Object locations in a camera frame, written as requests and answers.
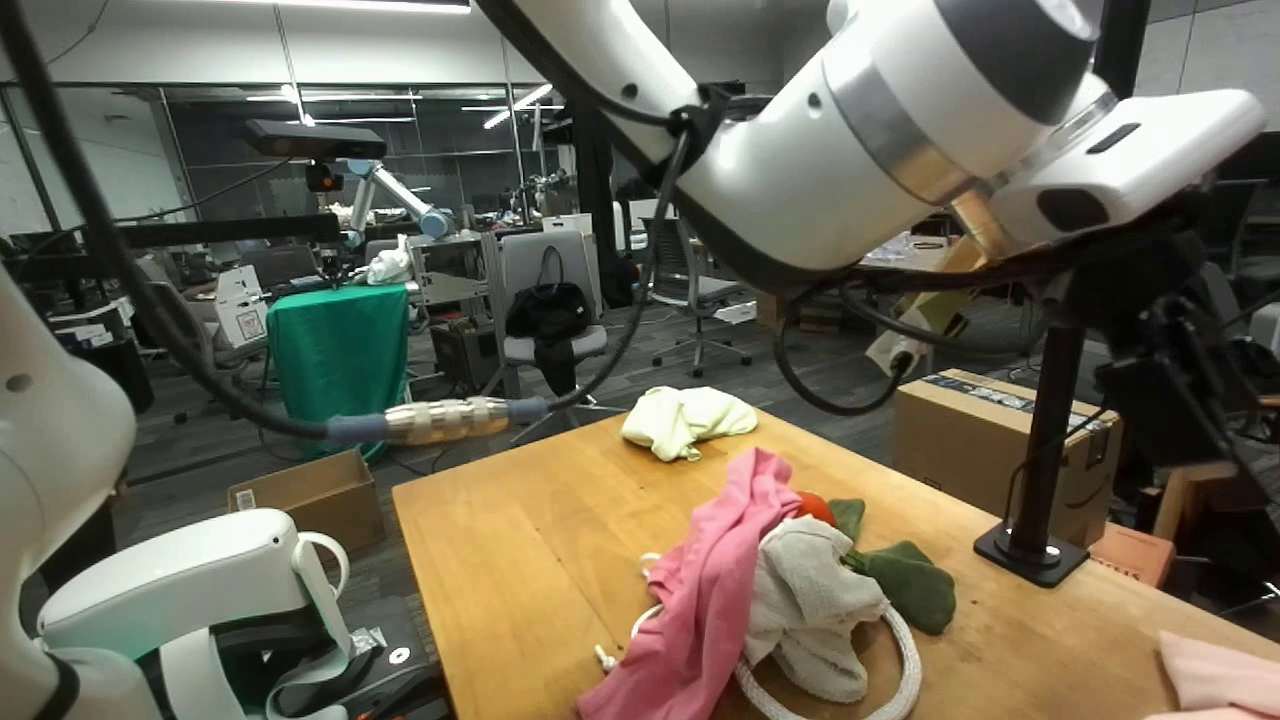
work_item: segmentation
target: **green bin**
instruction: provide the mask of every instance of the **green bin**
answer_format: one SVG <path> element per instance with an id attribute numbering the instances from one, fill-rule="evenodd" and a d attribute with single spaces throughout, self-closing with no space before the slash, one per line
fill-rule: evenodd
<path id="1" fill-rule="evenodd" d="M 368 415 L 401 405 L 406 347 L 406 289 L 302 293 L 268 313 L 268 353 L 292 419 Z"/>

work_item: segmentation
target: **black cable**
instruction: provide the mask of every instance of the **black cable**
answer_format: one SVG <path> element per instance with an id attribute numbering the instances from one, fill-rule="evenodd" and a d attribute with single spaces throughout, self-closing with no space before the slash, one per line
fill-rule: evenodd
<path id="1" fill-rule="evenodd" d="M 648 249 L 646 249 L 646 272 L 642 272 L 642 289 L 635 289 L 635 305 L 632 305 L 626 335 L 618 339 L 613 355 L 606 360 L 606 368 L 590 383 L 582 383 L 578 391 L 557 394 L 550 405 L 553 412 L 565 412 L 565 406 L 582 405 L 586 394 L 594 394 L 609 380 L 609 372 L 618 372 L 626 353 L 632 347 L 632 339 L 642 330 L 646 305 L 648 305 L 648 284 L 657 274 L 657 249 L 660 249 L 660 238 L 669 233 L 669 208 L 671 208 L 671 197 L 677 197 L 677 177 L 686 169 L 686 156 L 689 156 L 689 130 L 677 136 L 671 161 L 665 169 L 665 185 L 657 189 L 657 208 L 654 208 Z"/>
<path id="2" fill-rule="evenodd" d="M 887 405 L 892 391 L 905 383 L 912 360 L 899 355 L 899 360 L 892 362 L 892 375 L 884 380 L 884 388 L 882 388 L 874 398 L 865 398 L 865 405 L 834 405 L 834 398 L 825 398 L 819 391 L 814 391 L 814 388 L 799 380 L 799 372 L 793 368 L 788 335 L 793 335 L 793 326 L 796 326 L 799 305 L 808 305 L 817 293 L 825 293 L 825 284 L 804 289 L 804 293 L 788 305 L 788 313 L 784 313 L 784 321 L 779 321 L 779 326 L 777 326 L 777 339 L 773 339 L 773 360 L 777 360 L 777 368 L 784 372 L 784 380 L 793 383 L 793 391 L 804 394 L 814 406 L 834 412 L 834 415 L 865 415 L 865 412 L 877 412 L 877 406 Z"/>
<path id="3" fill-rule="evenodd" d="M 81 43 L 88 43 L 88 34 L 104 24 L 109 2 L 114 2 L 114 0 L 99 0 L 98 10 L 93 10 L 93 20 L 86 24 L 86 30 L 81 30 L 69 46 L 54 53 L 44 64 L 69 59 Z"/>
<path id="4" fill-rule="evenodd" d="M 814 391 L 814 388 L 799 380 L 799 372 L 796 372 L 796 362 L 793 362 L 793 355 L 788 355 L 788 339 L 793 339 L 793 326 L 796 326 L 799 308 L 804 308 L 817 293 L 825 293 L 825 289 L 828 289 L 828 284 L 814 284 L 814 289 L 804 289 L 804 293 L 788 305 L 788 313 L 784 313 L 784 321 L 779 321 L 779 326 L 777 326 L 777 339 L 773 339 L 773 360 L 777 360 L 777 368 L 784 372 L 784 380 L 793 383 L 793 391 L 804 394 L 814 406 L 834 412 L 834 415 L 870 415 L 870 412 L 877 412 L 877 406 L 884 406 L 884 405 L 892 398 L 892 391 L 898 391 L 898 388 L 905 383 L 905 375 L 912 372 L 912 360 L 908 360 L 908 355 L 898 355 L 898 360 L 892 360 L 892 375 L 887 375 L 884 388 L 882 388 L 874 398 L 865 398 L 865 405 L 834 405 L 828 394 Z M 945 335 L 936 335 L 936 330 L 912 326 L 912 322 L 905 322 L 905 321 L 898 321 L 898 317 L 884 317 L 884 313 L 874 313 L 874 308 L 853 308 L 850 297 L 844 297 L 844 308 L 850 308 L 853 317 L 874 321 L 874 322 L 884 322 L 884 326 L 892 326 L 892 330 L 899 330 L 899 335 L 952 347 L 952 339 L 945 339 Z"/>
<path id="5" fill-rule="evenodd" d="M 104 257 L 118 265 L 125 293 L 133 297 L 149 330 L 194 372 L 194 380 L 199 388 L 208 388 L 217 398 L 225 398 L 246 419 L 256 419 L 262 426 L 272 426 L 285 436 L 325 438 L 327 436 L 325 425 L 302 425 L 302 419 L 285 419 L 285 415 L 263 412 L 262 405 L 252 405 L 235 388 L 230 388 L 196 355 L 196 347 L 180 335 L 175 321 L 165 313 L 145 266 L 137 266 L 133 249 L 125 244 L 119 228 L 114 225 L 109 199 L 99 197 L 99 189 L 88 171 L 88 161 L 73 136 L 69 111 L 57 101 L 57 88 L 49 79 L 49 69 L 41 59 L 41 46 L 37 46 L 33 27 L 27 27 L 17 0 L 0 0 L 0 38 L 6 38 L 7 64 L 33 103 L 33 114 L 44 127 L 49 156 L 57 161 L 57 169 L 62 169 L 62 177 L 65 177 L 65 185 L 88 225 L 88 238 L 98 238 L 104 249 Z"/>

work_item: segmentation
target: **yellow cloth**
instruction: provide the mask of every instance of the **yellow cloth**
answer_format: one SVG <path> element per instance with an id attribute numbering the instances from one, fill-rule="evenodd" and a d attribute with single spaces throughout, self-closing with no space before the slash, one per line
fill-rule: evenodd
<path id="1" fill-rule="evenodd" d="M 744 436 L 760 412 L 715 388 L 648 388 L 626 419 L 626 438 L 671 464 L 691 454 L 702 438 Z"/>

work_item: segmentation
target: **ceiling light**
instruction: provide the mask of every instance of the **ceiling light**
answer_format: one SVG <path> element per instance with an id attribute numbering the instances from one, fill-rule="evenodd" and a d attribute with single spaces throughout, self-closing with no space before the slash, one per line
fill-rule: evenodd
<path id="1" fill-rule="evenodd" d="M 494 114 L 494 111 L 505 111 L 505 103 L 459 103 L 457 111 L 465 111 L 465 114 Z"/>
<path id="2" fill-rule="evenodd" d="M 246 103 L 292 103 L 289 93 L 246 93 Z M 425 93 L 310 88 L 310 103 L 420 103 Z"/>
<path id="3" fill-rule="evenodd" d="M 483 127 L 501 127 L 505 118 L 512 118 L 512 111 L 529 111 L 544 97 L 553 97 L 553 85 L 542 85 L 537 93 L 521 97 L 508 111 L 489 114 Z"/>
<path id="4" fill-rule="evenodd" d="M 318 118 L 325 127 L 375 127 L 375 123 L 411 123 L 411 114 L 333 114 L 333 118 Z"/>
<path id="5" fill-rule="evenodd" d="M 285 101 L 285 103 L 305 103 L 305 97 L 295 93 L 295 85 L 279 85 L 279 101 Z"/>

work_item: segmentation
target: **cardboard box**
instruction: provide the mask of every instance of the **cardboard box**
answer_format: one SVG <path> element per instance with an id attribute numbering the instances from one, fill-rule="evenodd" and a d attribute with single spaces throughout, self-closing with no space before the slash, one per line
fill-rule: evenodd
<path id="1" fill-rule="evenodd" d="M 1036 391 L 971 372 L 936 372 L 898 391 L 898 467 L 991 515 L 1027 454 Z M 1091 545 L 1104 531 L 1119 464 L 1119 415 L 1071 405 L 1052 537 Z"/>
<path id="2" fill-rule="evenodd" d="M 1108 523 L 1087 556 L 1152 588 L 1161 588 L 1174 566 L 1174 545 L 1163 537 L 1150 537 L 1123 523 Z"/>
<path id="3" fill-rule="evenodd" d="M 279 508 L 305 531 L 325 531 L 348 556 L 384 545 L 384 515 L 359 450 L 319 454 L 230 488 L 233 508 Z"/>

